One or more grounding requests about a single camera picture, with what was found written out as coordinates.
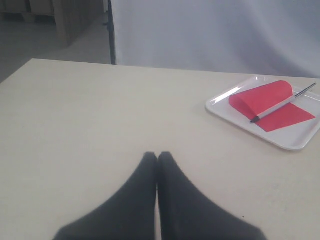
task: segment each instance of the floor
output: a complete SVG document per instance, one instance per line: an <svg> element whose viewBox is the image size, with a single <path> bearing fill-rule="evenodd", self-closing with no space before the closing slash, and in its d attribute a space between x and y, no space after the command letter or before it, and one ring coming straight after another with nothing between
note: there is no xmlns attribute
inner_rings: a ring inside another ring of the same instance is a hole
<svg viewBox="0 0 320 240"><path fill-rule="evenodd" d="M53 18L25 23L21 16L0 21L0 83L32 58L110 64L109 34L102 15L71 46L62 47Z"/></svg>

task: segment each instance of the white tray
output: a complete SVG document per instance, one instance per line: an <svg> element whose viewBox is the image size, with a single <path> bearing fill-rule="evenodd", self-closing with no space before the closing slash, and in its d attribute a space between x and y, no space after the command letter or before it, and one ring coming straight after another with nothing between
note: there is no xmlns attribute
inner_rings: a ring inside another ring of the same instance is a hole
<svg viewBox="0 0 320 240"><path fill-rule="evenodd" d="M275 81L277 81L277 79L268 76L254 76L238 84L232 89L208 100L205 107L209 112L218 115L219 117L259 136L264 140L267 140L274 145L277 145L280 148L290 151L301 150L320 129L320 95L309 91L305 96L294 101L296 106L306 110L316 118L271 132L265 132L256 124L250 123L248 118L229 105L229 96L232 94L257 88ZM294 93L298 93L303 90L295 86L292 86L292 88Z"/></svg>

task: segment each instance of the white backdrop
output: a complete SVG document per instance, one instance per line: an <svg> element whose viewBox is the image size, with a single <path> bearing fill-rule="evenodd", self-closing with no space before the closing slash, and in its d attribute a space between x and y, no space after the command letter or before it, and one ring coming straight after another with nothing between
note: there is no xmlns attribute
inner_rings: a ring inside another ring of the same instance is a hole
<svg viewBox="0 0 320 240"><path fill-rule="evenodd" d="M112 0L117 64L320 77L319 0Z"/></svg>

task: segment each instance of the silver pen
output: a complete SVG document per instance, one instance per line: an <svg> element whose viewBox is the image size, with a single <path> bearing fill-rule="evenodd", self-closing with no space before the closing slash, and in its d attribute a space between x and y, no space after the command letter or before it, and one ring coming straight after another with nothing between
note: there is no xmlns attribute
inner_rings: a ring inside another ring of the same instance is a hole
<svg viewBox="0 0 320 240"><path fill-rule="evenodd" d="M264 112L260 113L259 115L255 116L253 119L251 119L250 123L254 124L258 122L260 119L268 116L269 114L272 114L273 112L277 111L278 109L282 108L283 106L292 103L294 100L302 96L305 92L307 92L309 89L313 88L317 83L315 82L311 86L308 86L306 89L302 90L301 92L297 93L294 96L291 96L287 98L286 100L278 103L277 105L274 105L273 107L269 108L268 110L265 110Z"/></svg>

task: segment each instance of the red napkin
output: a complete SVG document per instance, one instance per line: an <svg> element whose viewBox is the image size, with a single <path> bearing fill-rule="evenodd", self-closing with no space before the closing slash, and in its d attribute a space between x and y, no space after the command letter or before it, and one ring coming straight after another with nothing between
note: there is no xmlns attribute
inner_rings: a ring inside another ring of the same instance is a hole
<svg viewBox="0 0 320 240"><path fill-rule="evenodd" d="M251 120L292 95L293 89L288 82L276 81L231 95L229 104ZM256 124L266 132L271 132L314 118L312 114L289 103L265 116Z"/></svg>

